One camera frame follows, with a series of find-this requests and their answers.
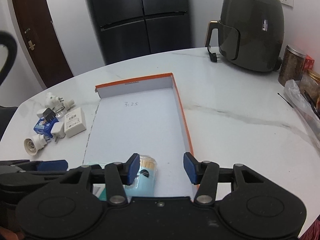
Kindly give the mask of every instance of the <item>silver jar lid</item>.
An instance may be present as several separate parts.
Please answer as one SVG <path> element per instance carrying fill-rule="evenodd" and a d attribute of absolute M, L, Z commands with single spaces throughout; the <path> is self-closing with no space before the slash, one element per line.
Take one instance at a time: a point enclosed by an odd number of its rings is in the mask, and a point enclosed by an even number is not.
<path fill-rule="evenodd" d="M 307 54 L 303 50 L 299 49 L 297 46 L 288 44 L 286 48 L 288 51 L 292 52 L 294 55 L 297 55 L 299 57 L 305 58 L 307 56 Z"/>

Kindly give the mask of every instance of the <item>door lock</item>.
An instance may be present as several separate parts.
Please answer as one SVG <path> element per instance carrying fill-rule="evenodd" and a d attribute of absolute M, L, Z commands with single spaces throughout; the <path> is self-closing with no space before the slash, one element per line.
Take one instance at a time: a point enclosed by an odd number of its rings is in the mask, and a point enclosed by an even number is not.
<path fill-rule="evenodd" d="M 35 48 L 34 48 L 34 46 L 35 46 L 35 44 L 32 44 L 32 41 L 28 41 L 28 44 L 29 44 L 29 49 L 31 49 L 31 50 L 34 50 Z"/>

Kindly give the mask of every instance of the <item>jar lid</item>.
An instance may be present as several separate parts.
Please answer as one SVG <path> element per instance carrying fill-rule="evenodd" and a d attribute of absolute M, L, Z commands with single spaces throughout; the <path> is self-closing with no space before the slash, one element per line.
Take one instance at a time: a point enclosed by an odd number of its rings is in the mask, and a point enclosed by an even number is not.
<path fill-rule="evenodd" d="M 317 72 L 308 69 L 308 75 L 309 75 L 310 77 L 312 77 L 313 79 L 315 79 L 315 80 L 317 80 L 317 81 L 320 81 L 320 75 L 319 75 Z"/>
<path fill-rule="evenodd" d="M 305 58 L 307 56 L 307 54 L 303 50 L 299 49 L 297 46 L 288 44 L 286 48 L 288 49 L 288 51 L 292 52 L 294 55 L 297 55 L 299 57 Z"/>

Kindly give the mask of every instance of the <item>refrigerator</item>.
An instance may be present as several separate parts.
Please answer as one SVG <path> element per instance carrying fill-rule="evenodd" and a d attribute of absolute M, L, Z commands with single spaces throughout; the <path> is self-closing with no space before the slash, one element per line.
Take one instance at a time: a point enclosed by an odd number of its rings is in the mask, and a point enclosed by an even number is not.
<path fill-rule="evenodd" d="M 188 0 L 88 0 L 106 64 L 191 48 Z"/>

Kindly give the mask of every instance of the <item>blue gripper pad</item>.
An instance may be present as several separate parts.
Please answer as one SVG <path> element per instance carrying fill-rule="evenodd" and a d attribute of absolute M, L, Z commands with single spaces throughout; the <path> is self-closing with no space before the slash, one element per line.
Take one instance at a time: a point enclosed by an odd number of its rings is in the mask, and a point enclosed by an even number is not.
<path fill-rule="evenodd" d="M 37 171 L 66 171 L 68 162 L 66 160 L 41 162 L 37 166 Z"/>
<path fill-rule="evenodd" d="M 196 175 L 196 168 L 192 161 L 189 159 L 188 155 L 184 154 L 183 155 L 183 167 L 184 170 L 186 171 L 190 181 L 192 184 L 197 183 L 197 175 Z"/>
<path fill-rule="evenodd" d="M 127 185 L 131 185 L 140 169 L 140 155 L 138 154 L 129 166 Z"/>

